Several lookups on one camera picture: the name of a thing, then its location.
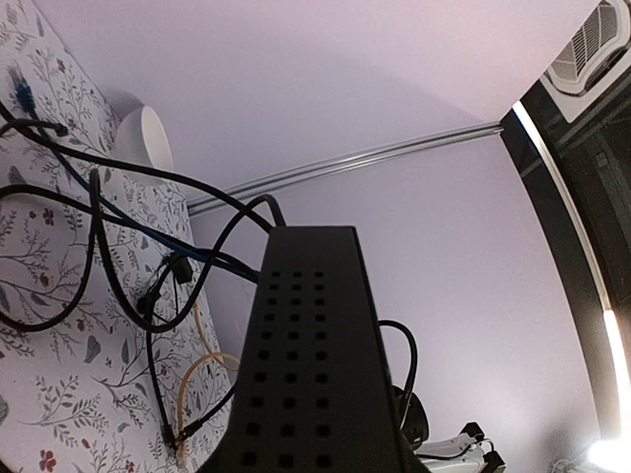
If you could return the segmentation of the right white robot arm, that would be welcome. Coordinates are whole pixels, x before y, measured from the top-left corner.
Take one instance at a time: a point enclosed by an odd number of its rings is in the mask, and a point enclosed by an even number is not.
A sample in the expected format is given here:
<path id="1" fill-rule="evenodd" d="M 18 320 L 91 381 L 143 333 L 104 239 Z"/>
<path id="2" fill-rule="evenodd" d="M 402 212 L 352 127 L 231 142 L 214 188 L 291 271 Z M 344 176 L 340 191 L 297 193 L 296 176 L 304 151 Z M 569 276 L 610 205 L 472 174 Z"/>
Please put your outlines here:
<path id="1" fill-rule="evenodd" d="M 450 439 L 426 442 L 414 454 L 430 471 L 439 473 L 501 473 L 507 465 L 491 439 L 475 422 Z"/>

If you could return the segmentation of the black TP-Link network switch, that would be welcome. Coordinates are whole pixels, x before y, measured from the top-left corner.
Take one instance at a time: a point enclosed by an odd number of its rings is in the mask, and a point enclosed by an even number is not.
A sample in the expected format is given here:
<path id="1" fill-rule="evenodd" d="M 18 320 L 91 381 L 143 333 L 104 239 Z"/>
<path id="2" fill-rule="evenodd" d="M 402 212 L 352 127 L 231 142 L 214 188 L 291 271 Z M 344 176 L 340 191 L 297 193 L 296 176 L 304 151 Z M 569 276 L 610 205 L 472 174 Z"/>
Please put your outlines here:
<path id="1" fill-rule="evenodd" d="M 228 427 L 206 472 L 419 472 L 357 232 L 274 229 Z"/>

